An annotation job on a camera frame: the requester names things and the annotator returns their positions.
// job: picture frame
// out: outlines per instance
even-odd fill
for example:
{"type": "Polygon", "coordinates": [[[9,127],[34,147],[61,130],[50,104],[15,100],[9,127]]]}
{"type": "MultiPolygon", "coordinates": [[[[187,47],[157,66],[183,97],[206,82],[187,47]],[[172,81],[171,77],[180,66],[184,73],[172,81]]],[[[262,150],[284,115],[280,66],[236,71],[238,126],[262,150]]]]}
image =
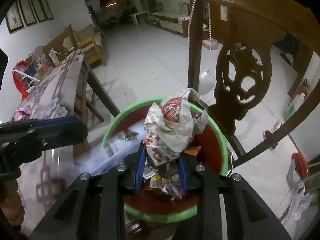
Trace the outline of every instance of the picture frame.
{"type": "Polygon", "coordinates": [[[33,9],[36,13],[38,22],[43,22],[43,21],[47,20],[45,17],[44,9],[40,3],[40,0],[31,0],[31,3],[32,3],[33,9]]]}
{"type": "Polygon", "coordinates": [[[31,8],[30,0],[19,0],[19,5],[26,26],[37,23],[36,16],[31,8]]]}
{"type": "Polygon", "coordinates": [[[47,20],[53,20],[54,17],[52,15],[51,10],[50,10],[48,0],[40,0],[40,4],[42,5],[42,8],[43,8],[43,10],[45,12],[46,19],[47,20]]]}
{"type": "Polygon", "coordinates": [[[190,15],[190,9],[189,9],[188,3],[181,2],[179,3],[179,6],[180,6],[180,14],[183,14],[186,16],[190,15]]]}
{"type": "Polygon", "coordinates": [[[8,31],[10,34],[16,30],[24,28],[18,8],[18,2],[16,0],[5,15],[5,21],[7,22],[8,31]]]}

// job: green bin rim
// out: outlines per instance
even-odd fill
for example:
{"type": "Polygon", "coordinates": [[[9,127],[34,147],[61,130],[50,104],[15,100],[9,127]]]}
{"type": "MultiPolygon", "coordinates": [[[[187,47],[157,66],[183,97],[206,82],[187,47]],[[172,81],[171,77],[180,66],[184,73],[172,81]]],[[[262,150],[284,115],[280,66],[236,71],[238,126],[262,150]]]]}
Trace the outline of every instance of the green bin rim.
{"type": "MultiPolygon", "coordinates": [[[[139,102],[136,102],[132,104],[131,106],[127,107],[124,111],[119,113],[113,122],[108,127],[107,132],[105,133],[102,144],[101,144],[101,150],[103,149],[103,145],[105,144],[105,141],[111,137],[113,134],[113,131],[117,127],[117,125],[130,113],[134,112],[138,108],[141,108],[143,106],[151,106],[153,103],[160,104],[161,100],[165,99],[165,97],[155,97],[155,98],[149,98],[145,99],[139,102]]],[[[202,112],[202,109],[199,107],[193,105],[190,103],[190,109],[191,111],[199,114],[202,112]]],[[[208,122],[210,126],[213,128],[217,139],[220,144],[221,148],[221,168],[220,168],[220,175],[226,175],[228,171],[228,150],[226,146],[226,138],[224,137],[223,133],[220,131],[217,124],[213,121],[213,119],[209,116],[208,122]]],[[[188,219],[190,217],[193,217],[197,214],[197,205],[194,205],[193,207],[184,210],[182,212],[176,213],[176,214],[170,214],[170,215],[154,215],[154,214],[148,214],[144,212],[140,212],[136,210],[135,208],[129,206],[128,204],[124,203],[124,211],[137,217],[138,219],[149,221],[149,222],[155,222],[155,223],[175,223],[179,222],[185,219],[188,219]]]]}

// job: wooden chair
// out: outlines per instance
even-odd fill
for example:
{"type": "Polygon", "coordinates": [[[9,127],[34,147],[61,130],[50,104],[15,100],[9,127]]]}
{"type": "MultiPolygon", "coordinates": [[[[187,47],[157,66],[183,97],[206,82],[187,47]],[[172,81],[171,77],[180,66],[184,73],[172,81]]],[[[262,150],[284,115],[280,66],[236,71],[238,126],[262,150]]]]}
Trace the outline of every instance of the wooden chair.
{"type": "Polygon", "coordinates": [[[73,36],[72,27],[69,25],[62,33],[60,33],[57,37],[55,37],[52,41],[50,41],[47,45],[43,46],[42,50],[45,54],[47,60],[53,67],[56,65],[53,63],[52,59],[49,56],[51,49],[53,49],[57,53],[57,58],[59,61],[65,59],[71,52],[77,50],[78,44],[76,42],[75,37],[73,36]],[[68,50],[63,46],[63,41],[65,38],[69,37],[71,39],[73,50],[68,50]]]}
{"type": "Polygon", "coordinates": [[[81,42],[79,44],[79,48],[81,49],[85,49],[86,47],[90,46],[90,45],[93,45],[93,48],[90,48],[88,49],[85,53],[84,53],[84,60],[85,62],[90,65],[92,64],[93,62],[96,62],[97,60],[101,60],[102,64],[104,66],[106,66],[106,62],[104,60],[104,57],[103,55],[101,54],[98,46],[97,46],[97,43],[95,42],[94,38],[93,37],[90,37],[88,38],[87,40],[81,42]]]}
{"type": "Polygon", "coordinates": [[[214,95],[217,103],[208,107],[199,101],[198,105],[208,109],[221,131],[235,150],[238,160],[234,167],[247,162],[279,142],[295,129],[318,105],[320,82],[309,94],[304,104],[269,138],[249,152],[245,152],[235,137],[235,120],[241,120],[248,110],[255,107],[268,91],[271,81],[271,46],[289,32],[300,40],[301,51],[315,51],[320,55],[320,26],[312,13],[293,0],[197,0],[190,28],[190,53],[188,87],[198,89],[202,49],[202,23],[204,3],[211,6],[228,6],[228,20],[231,21],[230,36],[223,45],[217,60],[214,95]],[[234,47],[242,43],[246,49],[234,47]],[[254,49],[262,65],[252,56],[254,49]],[[228,76],[228,64],[236,70],[235,80],[228,76]],[[248,91],[241,87],[245,77],[255,81],[248,91]]]}

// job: red plastic bag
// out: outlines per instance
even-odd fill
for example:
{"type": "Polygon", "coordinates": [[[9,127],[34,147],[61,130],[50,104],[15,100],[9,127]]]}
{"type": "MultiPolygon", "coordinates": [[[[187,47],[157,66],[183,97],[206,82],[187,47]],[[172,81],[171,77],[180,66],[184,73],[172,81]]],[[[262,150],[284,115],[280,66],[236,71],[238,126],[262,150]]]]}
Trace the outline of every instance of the red plastic bag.
{"type": "Polygon", "coordinates": [[[12,70],[13,82],[16,85],[16,88],[18,89],[18,91],[21,93],[21,101],[23,101],[29,95],[29,93],[26,91],[26,84],[13,71],[15,69],[22,71],[24,68],[27,69],[29,65],[30,63],[22,60],[22,61],[19,61],[12,70]]]}

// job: trash bin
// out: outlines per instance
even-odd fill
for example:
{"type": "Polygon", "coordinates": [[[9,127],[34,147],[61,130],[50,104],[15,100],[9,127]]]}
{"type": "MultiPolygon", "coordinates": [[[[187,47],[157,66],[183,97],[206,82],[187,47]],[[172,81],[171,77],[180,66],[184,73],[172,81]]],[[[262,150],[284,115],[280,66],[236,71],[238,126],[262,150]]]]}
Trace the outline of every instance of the trash bin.
{"type": "MultiPolygon", "coordinates": [[[[145,119],[150,106],[154,102],[160,104],[163,99],[162,97],[146,99],[122,111],[111,123],[101,145],[104,145],[104,142],[111,136],[127,129],[137,121],[145,119]]],[[[197,114],[202,111],[191,103],[190,109],[197,114]]],[[[215,173],[227,174],[226,139],[210,117],[204,132],[195,135],[192,145],[201,146],[201,151],[197,156],[199,162],[203,162],[215,173]]],[[[185,196],[181,200],[171,201],[171,196],[159,195],[151,190],[140,190],[136,196],[124,196],[124,211],[149,222],[173,223],[196,215],[197,201],[197,196],[185,196]]]]}

